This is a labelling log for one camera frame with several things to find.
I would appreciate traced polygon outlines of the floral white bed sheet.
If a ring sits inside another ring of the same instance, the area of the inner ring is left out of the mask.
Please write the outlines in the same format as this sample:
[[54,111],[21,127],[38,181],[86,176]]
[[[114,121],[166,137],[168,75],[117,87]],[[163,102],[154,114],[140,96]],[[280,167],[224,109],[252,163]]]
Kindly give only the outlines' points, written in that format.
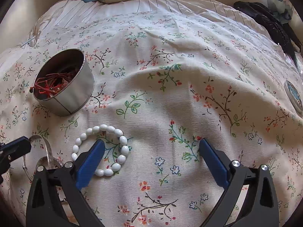
[[[302,116],[283,84],[302,82],[282,48],[240,12],[123,12],[74,22],[53,15],[35,43],[1,55],[1,141],[37,135],[29,173],[50,142],[61,163],[106,150],[100,172],[118,161],[121,129],[130,153],[111,177],[94,177],[83,195],[107,226],[198,226],[219,199],[198,146],[206,138],[231,159],[269,167],[285,223],[302,199]],[[56,53],[84,53],[95,80],[88,102],[57,117],[29,93]]]

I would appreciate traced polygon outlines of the round silver metal tin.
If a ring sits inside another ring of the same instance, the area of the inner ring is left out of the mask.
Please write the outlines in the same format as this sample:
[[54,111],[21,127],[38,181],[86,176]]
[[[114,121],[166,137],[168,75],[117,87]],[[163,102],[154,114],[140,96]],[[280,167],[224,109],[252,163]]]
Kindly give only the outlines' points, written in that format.
[[63,50],[46,61],[30,93],[57,116],[70,116],[83,107],[94,90],[94,75],[79,49]]

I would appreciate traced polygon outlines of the round tin lid blue picture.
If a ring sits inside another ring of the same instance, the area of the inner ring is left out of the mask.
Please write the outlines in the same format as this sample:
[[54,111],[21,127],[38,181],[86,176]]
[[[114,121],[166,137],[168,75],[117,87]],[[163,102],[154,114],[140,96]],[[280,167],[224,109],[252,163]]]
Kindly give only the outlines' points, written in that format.
[[287,93],[287,96],[288,96],[291,104],[295,108],[295,110],[299,114],[302,114],[302,111],[303,111],[302,100],[301,100],[300,94],[297,91],[297,89],[295,88],[295,86],[291,82],[286,80],[284,82],[284,89]]

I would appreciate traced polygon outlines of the black jacket on bed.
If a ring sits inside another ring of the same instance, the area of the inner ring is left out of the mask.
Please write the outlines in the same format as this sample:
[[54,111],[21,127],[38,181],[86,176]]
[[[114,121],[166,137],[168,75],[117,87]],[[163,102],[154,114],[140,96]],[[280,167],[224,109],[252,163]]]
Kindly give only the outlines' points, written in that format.
[[234,8],[245,13],[249,17],[253,18],[258,24],[265,27],[272,40],[276,44],[280,44],[283,52],[290,56],[296,64],[295,48],[292,42],[294,42],[299,48],[300,42],[289,25],[283,25],[262,3],[237,1],[234,3]]

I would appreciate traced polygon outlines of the white striped duvet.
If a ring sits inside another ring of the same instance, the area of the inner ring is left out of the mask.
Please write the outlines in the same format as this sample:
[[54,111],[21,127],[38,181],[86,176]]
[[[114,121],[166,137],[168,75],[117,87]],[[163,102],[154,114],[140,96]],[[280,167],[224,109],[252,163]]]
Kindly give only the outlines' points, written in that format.
[[61,0],[38,19],[29,34],[29,39],[38,40],[55,26],[67,28],[110,16],[119,17],[124,14],[144,14],[153,11],[176,13],[186,17],[195,14],[207,19],[210,18],[210,13],[214,13],[216,22],[227,19],[235,27],[246,26],[256,33],[269,36],[265,27],[251,17],[216,0],[115,0],[114,3],[107,0],[106,4],[85,3],[82,0]]

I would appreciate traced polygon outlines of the pink blue curtain right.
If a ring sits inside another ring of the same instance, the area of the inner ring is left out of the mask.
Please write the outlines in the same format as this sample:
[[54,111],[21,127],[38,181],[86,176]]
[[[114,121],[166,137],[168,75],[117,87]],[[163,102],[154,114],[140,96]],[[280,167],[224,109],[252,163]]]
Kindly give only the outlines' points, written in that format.
[[293,5],[289,0],[267,0],[268,9],[281,22],[289,24],[293,15]]

